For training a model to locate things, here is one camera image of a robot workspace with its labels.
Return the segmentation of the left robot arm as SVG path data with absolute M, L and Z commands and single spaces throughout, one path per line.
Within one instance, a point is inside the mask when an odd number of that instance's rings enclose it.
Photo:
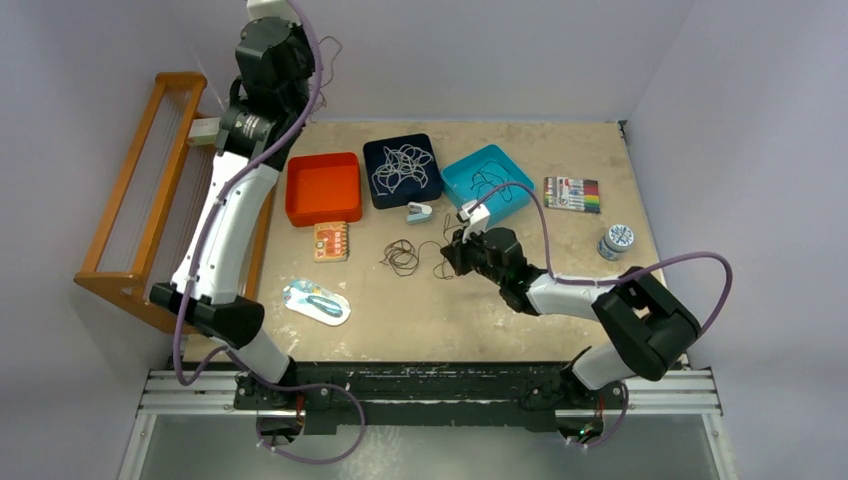
M 197 227 L 170 280 L 149 300 L 190 325 L 262 379 L 272 408 L 297 399 L 286 372 L 291 357 L 263 328 L 264 308 L 240 293 L 240 274 L 262 207 L 317 102 L 322 75 L 318 41 L 307 20 L 249 21 L 235 48 L 239 74 L 219 121 L 212 176 Z

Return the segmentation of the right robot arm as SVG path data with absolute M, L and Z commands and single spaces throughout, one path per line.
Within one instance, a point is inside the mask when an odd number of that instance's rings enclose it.
M 458 276 L 475 272 L 493 282 L 513 311 L 566 315 L 598 322 L 609 339 L 575 357 L 561 381 L 564 399 L 584 407 L 601 388 L 631 377 L 658 381 L 702 332 L 696 317 L 653 275 L 554 278 L 530 263 L 515 233 L 497 227 L 456 231 L 440 250 Z

